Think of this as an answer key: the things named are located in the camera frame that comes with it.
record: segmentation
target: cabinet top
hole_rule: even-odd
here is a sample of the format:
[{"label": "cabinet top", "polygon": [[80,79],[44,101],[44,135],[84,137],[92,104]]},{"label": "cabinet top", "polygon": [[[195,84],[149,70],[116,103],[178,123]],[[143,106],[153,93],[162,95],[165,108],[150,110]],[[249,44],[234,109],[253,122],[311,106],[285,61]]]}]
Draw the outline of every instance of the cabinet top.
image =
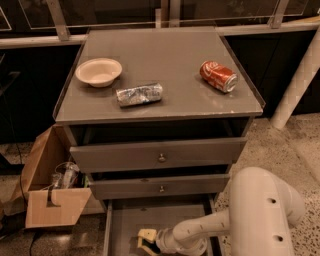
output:
[{"label": "cabinet top", "polygon": [[[262,107],[229,49],[212,27],[93,30],[76,66],[94,58],[119,61],[123,71],[112,86],[94,88],[75,75],[57,104],[56,122],[65,125],[257,116]],[[200,66],[216,61],[235,71],[239,82],[223,94],[205,82]],[[162,100],[120,108],[117,89],[158,82]]]}]

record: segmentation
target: red soda can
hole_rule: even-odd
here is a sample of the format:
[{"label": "red soda can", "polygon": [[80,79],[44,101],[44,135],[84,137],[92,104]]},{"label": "red soda can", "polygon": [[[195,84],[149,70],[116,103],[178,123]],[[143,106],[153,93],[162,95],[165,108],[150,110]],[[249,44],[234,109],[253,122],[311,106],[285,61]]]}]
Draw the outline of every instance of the red soda can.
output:
[{"label": "red soda can", "polygon": [[214,88],[224,93],[231,92],[238,82],[238,76],[231,69],[214,61],[205,61],[200,75]]}]

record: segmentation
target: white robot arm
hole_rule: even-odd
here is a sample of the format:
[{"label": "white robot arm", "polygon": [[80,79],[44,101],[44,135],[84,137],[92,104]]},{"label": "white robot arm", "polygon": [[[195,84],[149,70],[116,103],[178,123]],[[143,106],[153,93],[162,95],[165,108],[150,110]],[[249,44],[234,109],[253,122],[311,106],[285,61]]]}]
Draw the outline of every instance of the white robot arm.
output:
[{"label": "white robot arm", "polygon": [[229,231],[233,256],[293,256],[289,226],[304,212],[293,187],[262,168],[245,168],[232,179],[229,209],[160,230],[156,245],[163,253],[200,256],[208,237]]}]

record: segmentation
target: speckled floor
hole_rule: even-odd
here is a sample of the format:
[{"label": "speckled floor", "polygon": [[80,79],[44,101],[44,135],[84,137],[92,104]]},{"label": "speckled floor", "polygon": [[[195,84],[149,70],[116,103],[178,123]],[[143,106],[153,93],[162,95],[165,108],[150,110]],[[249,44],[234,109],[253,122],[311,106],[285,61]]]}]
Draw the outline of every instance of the speckled floor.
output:
[{"label": "speckled floor", "polygon": [[[249,130],[248,143],[231,170],[233,175],[248,166],[265,168],[303,195],[306,214],[301,224],[291,230],[296,256],[320,255],[319,127],[320,114],[293,116],[281,131],[272,128],[268,119],[256,119]],[[20,145],[23,161],[31,145]],[[19,162],[14,152],[14,146],[0,145],[0,153],[9,161]],[[0,200],[10,198],[17,178],[0,176]],[[228,187],[220,194],[216,208],[221,210],[227,206]],[[82,216],[73,227],[21,230],[0,240],[0,255],[102,255],[104,227],[105,216],[102,214]],[[223,237],[222,240],[222,251],[225,256],[231,255],[230,238]]]}]

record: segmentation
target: soda can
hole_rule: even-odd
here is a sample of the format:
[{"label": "soda can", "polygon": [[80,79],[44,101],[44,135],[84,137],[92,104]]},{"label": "soda can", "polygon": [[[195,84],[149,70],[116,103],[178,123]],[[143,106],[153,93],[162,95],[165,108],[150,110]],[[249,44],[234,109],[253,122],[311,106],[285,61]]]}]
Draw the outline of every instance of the soda can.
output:
[{"label": "soda can", "polygon": [[238,82],[238,76],[231,69],[214,61],[205,61],[200,68],[200,75],[214,88],[228,93]]},{"label": "soda can", "polygon": [[148,104],[160,101],[163,88],[159,83],[141,85],[135,88],[116,90],[120,107]]}]

